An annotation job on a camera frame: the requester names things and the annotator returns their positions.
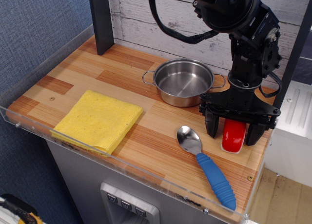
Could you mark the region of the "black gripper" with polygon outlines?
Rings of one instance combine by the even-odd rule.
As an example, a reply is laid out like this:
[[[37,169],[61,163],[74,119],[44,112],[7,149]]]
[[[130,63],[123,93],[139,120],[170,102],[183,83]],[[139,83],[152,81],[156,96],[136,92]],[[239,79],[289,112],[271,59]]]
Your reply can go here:
[[[274,129],[280,110],[262,101],[253,89],[231,86],[222,92],[200,95],[200,112],[205,116],[206,131],[215,138],[219,118],[226,118],[250,124],[246,145],[255,145],[268,129]]]

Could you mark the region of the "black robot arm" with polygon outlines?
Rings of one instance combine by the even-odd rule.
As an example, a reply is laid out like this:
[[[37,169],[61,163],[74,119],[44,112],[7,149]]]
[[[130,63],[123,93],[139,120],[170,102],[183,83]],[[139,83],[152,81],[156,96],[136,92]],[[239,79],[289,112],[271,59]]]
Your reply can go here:
[[[229,89],[200,95],[207,133],[216,135],[220,118],[244,122],[249,125],[246,144],[254,145],[281,113],[255,94],[267,77],[281,83],[274,73],[282,59],[279,21],[261,0],[194,0],[194,5],[208,27],[231,40]]]

